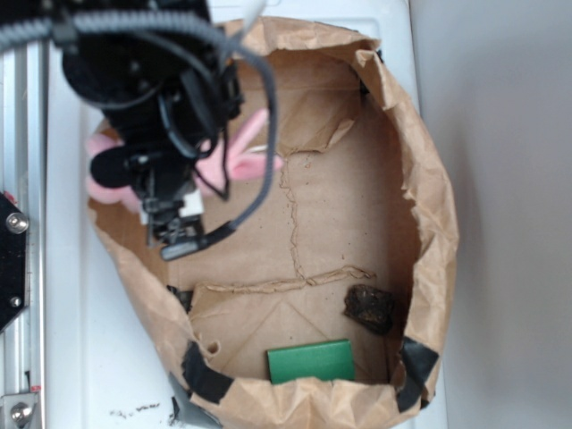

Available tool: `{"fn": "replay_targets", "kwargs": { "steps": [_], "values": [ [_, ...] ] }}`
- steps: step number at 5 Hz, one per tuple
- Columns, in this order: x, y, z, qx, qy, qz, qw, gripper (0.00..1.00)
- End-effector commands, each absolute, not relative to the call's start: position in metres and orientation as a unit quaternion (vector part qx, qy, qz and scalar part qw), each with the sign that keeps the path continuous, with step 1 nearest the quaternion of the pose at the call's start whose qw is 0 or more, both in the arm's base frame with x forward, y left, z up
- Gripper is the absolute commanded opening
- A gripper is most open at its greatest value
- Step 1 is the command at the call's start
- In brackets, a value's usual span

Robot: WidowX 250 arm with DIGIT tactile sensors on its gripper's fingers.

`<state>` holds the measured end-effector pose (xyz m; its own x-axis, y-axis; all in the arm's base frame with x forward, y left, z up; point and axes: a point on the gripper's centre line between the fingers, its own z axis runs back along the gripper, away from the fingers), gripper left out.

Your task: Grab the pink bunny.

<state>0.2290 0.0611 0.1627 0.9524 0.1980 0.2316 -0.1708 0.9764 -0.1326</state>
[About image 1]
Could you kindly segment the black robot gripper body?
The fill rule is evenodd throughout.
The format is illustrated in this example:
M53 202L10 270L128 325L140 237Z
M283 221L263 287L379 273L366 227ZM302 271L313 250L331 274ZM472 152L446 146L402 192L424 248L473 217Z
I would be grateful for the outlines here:
M231 222L206 232L197 181L205 177L199 163L220 150L223 183L206 186L229 194L227 125L243 102L235 67L182 66L157 77L138 68L93 72L88 89L120 138L90 149L90 179L103 191L134 194L147 244L172 261L231 236Z

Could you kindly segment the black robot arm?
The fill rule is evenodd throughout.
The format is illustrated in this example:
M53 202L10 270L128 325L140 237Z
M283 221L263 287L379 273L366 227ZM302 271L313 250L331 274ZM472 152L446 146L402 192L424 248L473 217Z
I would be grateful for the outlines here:
M201 192L229 196L227 127L243 100L233 61L199 38L142 30L79 36L63 73L118 133L93 150L90 176L134 194L147 243L171 261L226 238L228 227L206 233Z

